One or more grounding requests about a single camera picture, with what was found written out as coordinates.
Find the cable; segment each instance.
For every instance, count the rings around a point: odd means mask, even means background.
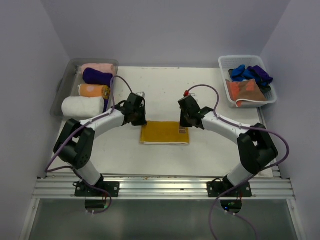
[[[130,92],[133,93],[131,87],[129,86],[129,83],[128,83],[122,76],[116,75],[116,76],[114,76],[113,78],[120,78],[120,79],[121,79],[122,81],[124,81],[124,83],[128,86]]]
[[[71,135],[70,135],[70,136],[64,141],[64,143],[58,148],[58,150],[57,150],[56,153],[53,155],[53,157],[51,158],[51,160],[49,161],[48,165],[46,166],[46,168],[45,168],[45,170],[44,170],[46,173],[52,173],[52,172],[54,172],[54,171],[61,170],[61,169],[71,169],[71,170],[74,172],[74,174],[75,174],[78,178],[80,178],[80,179],[84,182],[84,184],[86,184],[89,188],[94,189],[94,190],[99,191],[99,192],[102,192],[102,193],[105,193],[105,194],[110,198],[110,203],[109,203],[109,205],[108,205],[105,209],[103,209],[103,210],[101,210],[101,211],[94,211],[94,210],[93,210],[93,211],[91,212],[92,214],[101,214],[101,213],[104,213],[105,211],[107,211],[107,210],[110,208],[111,203],[112,203],[112,197],[111,197],[110,193],[107,192],[107,191],[104,190],[104,189],[101,189],[101,188],[98,188],[98,187],[95,187],[95,186],[90,185],[88,182],[86,182],[86,181],[76,172],[76,170],[75,170],[74,167],[72,167],[72,166],[60,166],[60,167],[56,167],[56,168],[54,168],[54,169],[49,169],[49,168],[50,168],[50,166],[52,165],[52,163],[55,161],[55,159],[57,158],[57,156],[61,153],[62,149],[69,143],[69,141],[70,141],[77,133],[79,133],[80,131],[82,131],[86,126],[90,125],[91,123],[94,123],[94,122],[97,121],[97,120],[100,120],[100,119],[102,119],[102,118],[105,118],[105,117],[111,115],[111,114],[114,112],[115,107],[116,107],[116,104],[115,104],[115,96],[114,96],[114,88],[113,88],[113,85],[114,85],[114,84],[113,84],[113,82],[114,82],[114,79],[115,79],[115,78],[120,78],[121,80],[123,80],[124,83],[128,86],[130,92],[131,92],[131,93],[133,92],[132,89],[131,89],[131,87],[130,87],[130,85],[128,84],[128,82],[127,82],[123,77],[118,76],[118,75],[113,76],[113,77],[111,78],[111,81],[110,81],[110,82],[111,82],[111,84],[110,84],[110,86],[111,86],[111,87],[110,87],[110,96],[111,96],[111,100],[112,100],[112,108],[111,108],[111,111],[108,112],[108,113],[105,113],[105,114],[101,114],[101,115],[99,115],[99,116],[97,116],[97,117],[94,117],[94,118],[92,119],[92,121],[89,121],[89,122],[85,123],[84,125],[82,125],[82,126],[79,127],[78,129],[76,129],[73,133],[71,133]]]
[[[219,116],[217,115],[217,107],[218,107],[218,104],[219,104],[219,101],[220,101],[220,96],[219,96],[218,91],[217,91],[214,87],[212,87],[212,86],[210,86],[210,85],[207,85],[207,84],[198,84],[198,85],[192,86],[189,90],[185,91],[184,95],[187,96],[187,95],[189,94],[190,90],[195,89],[195,88],[198,88],[198,87],[210,88],[210,89],[212,89],[212,90],[216,93],[217,100],[216,100],[215,106],[214,106],[214,108],[213,108],[213,114],[215,115],[215,117],[216,117],[217,119],[221,120],[222,122],[226,123],[226,124],[229,124],[229,125],[231,125],[231,126],[233,126],[233,127],[239,128],[239,125],[237,125],[237,124],[235,124],[235,123],[233,123],[233,122],[230,122],[230,121],[228,121],[228,120],[226,120],[226,119],[224,119],[224,118],[222,118],[222,117],[219,117]],[[282,136],[280,136],[278,133],[273,132],[273,131],[270,131],[270,130],[268,130],[268,129],[257,128],[257,127],[246,127],[246,126],[242,126],[241,128],[242,128],[242,129],[246,129],[246,130],[254,130],[254,131],[266,132],[266,133],[275,135],[275,136],[277,136],[278,138],[280,138],[280,139],[283,141],[283,143],[284,143],[284,145],[285,145],[285,147],[286,147],[286,154],[285,154],[285,156],[284,156],[280,161],[278,161],[278,162],[276,162],[276,163],[274,163],[274,164],[271,164],[271,165],[269,165],[269,166],[267,166],[267,167],[264,167],[264,168],[262,169],[262,171],[263,171],[263,170],[266,170],[266,169],[269,169],[269,168],[272,168],[272,167],[274,167],[274,166],[278,166],[279,164],[283,163],[283,162],[288,158],[289,153],[290,153],[289,144],[288,144],[288,142],[287,142]],[[219,198],[223,197],[225,194],[228,194],[228,193],[232,192],[233,190],[237,189],[238,187],[242,186],[243,184],[245,184],[245,183],[248,182],[249,180],[253,179],[255,176],[256,176],[256,175],[253,175],[253,176],[250,176],[250,177],[244,179],[244,180],[243,180],[242,182],[240,182],[238,185],[236,185],[236,186],[228,189],[227,191],[221,193],[221,194],[214,200],[213,204],[211,205],[210,211],[209,211],[209,226],[210,226],[210,231],[211,231],[213,237],[214,237],[216,240],[218,240],[218,237],[217,237],[217,235],[215,234],[215,231],[214,231],[213,226],[212,226],[212,212],[213,212],[214,207],[215,207],[215,205],[217,204]],[[254,227],[254,225],[253,225],[249,220],[247,220],[246,218],[244,218],[243,216],[240,216],[240,215],[238,215],[238,214],[235,214],[235,216],[237,216],[238,218],[240,218],[240,219],[244,220],[245,222],[247,222],[247,223],[252,227],[252,229],[253,229],[253,231],[254,231],[254,234],[255,234],[255,238],[256,238],[256,239],[259,239],[259,236],[258,236],[258,233],[257,233],[256,228]]]

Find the purple rolled towel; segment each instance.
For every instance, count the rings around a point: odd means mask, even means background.
[[[84,70],[82,76],[86,84],[107,85],[109,88],[111,87],[112,77],[111,73],[100,72],[89,67]]]

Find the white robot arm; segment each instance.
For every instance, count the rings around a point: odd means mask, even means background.
[[[265,129],[262,124],[257,123],[255,126],[250,126],[219,116],[209,107],[201,109],[191,95],[180,99],[178,103],[181,109],[181,127],[196,127],[212,131],[238,145],[240,163],[223,178],[222,182],[212,182],[211,186],[217,195],[258,174],[278,156],[278,151],[269,133],[256,130]],[[247,128],[250,127],[254,127],[255,130],[248,130]]]
[[[56,153],[67,138],[77,129],[83,128],[77,133],[74,139],[70,140],[58,155],[64,162],[71,165],[75,173],[86,183],[99,189],[106,189],[103,176],[97,171],[90,161],[94,140],[105,132],[131,123],[133,126],[143,126],[146,121],[146,106],[144,94],[131,93],[126,101],[117,104],[99,116],[77,121],[70,119],[65,126],[54,146],[53,152]],[[84,192],[89,191],[85,184],[78,183],[77,188]],[[99,197],[100,191],[91,191],[91,197]]]

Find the glass panel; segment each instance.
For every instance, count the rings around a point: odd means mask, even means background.
[[[114,199],[108,211],[92,216],[85,213],[84,200],[43,199],[30,239],[212,239],[208,224],[212,202]],[[261,240],[297,239],[285,200],[244,200],[239,214],[253,223]],[[220,205],[212,219],[222,240],[255,239],[246,222],[225,214]]]

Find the yellow cloth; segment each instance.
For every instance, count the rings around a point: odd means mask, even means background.
[[[188,145],[188,128],[180,127],[176,121],[148,121],[141,128],[140,143],[152,145]]]

